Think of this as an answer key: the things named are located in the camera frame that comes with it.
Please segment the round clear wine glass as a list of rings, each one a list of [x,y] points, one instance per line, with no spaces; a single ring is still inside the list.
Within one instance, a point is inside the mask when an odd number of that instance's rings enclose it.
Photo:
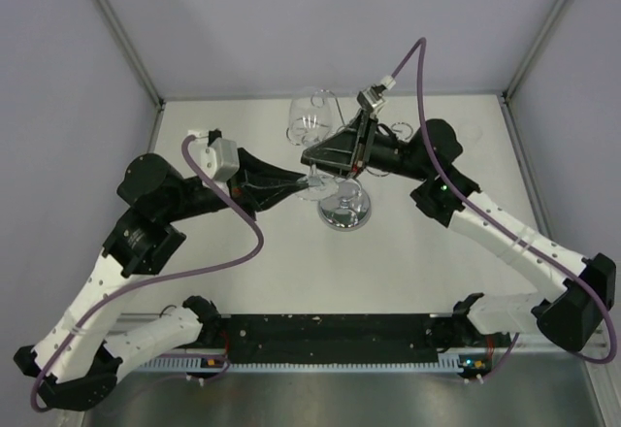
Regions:
[[[331,134],[333,127],[334,118],[324,90],[306,87],[293,95],[285,131],[291,144],[302,148],[315,146]],[[315,164],[310,165],[302,183],[307,187],[297,196],[306,201],[319,202],[338,191],[335,178],[320,173]]]

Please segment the ribbed clear flute glass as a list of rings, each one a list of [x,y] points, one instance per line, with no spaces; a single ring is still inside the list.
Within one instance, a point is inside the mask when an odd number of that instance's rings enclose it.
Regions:
[[[481,140],[483,131],[476,123],[463,122],[459,125],[457,134],[465,147],[474,147]]]

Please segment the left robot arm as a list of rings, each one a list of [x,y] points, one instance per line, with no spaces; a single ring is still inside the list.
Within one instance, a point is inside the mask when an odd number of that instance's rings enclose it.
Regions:
[[[197,295],[142,327],[120,335],[112,328],[139,289],[170,280],[164,267],[185,239],[179,221],[231,210],[255,228],[259,213],[306,187],[302,174],[263,162],[227,140],[208,144],[203,163],[189,147],[181,153],[191,177],[156,153],[131,162],[117,190],[127,210],[86,283],[42,340],[16,351],[16,365],[33,379],[33,411],[88,411],[149,360],[180,346],[217,342],[220,314]]]

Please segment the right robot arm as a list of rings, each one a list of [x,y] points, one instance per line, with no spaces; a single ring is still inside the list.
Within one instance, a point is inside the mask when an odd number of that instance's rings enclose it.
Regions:
[[[471,239],[518,272],[530,294],[474,293],[453,309],[452,330],[464,345],[496,333],[541,334],[578,353],[614,303],[616,266],[599,253],[568,250],[508,214],[453,165],[463,148],[449,123],[425,121],[409,142],[382,133],[359,113],[344,129],[304,150],[301,161],[341,178],[364,169],[419,181],[415,206],[445,228]]]

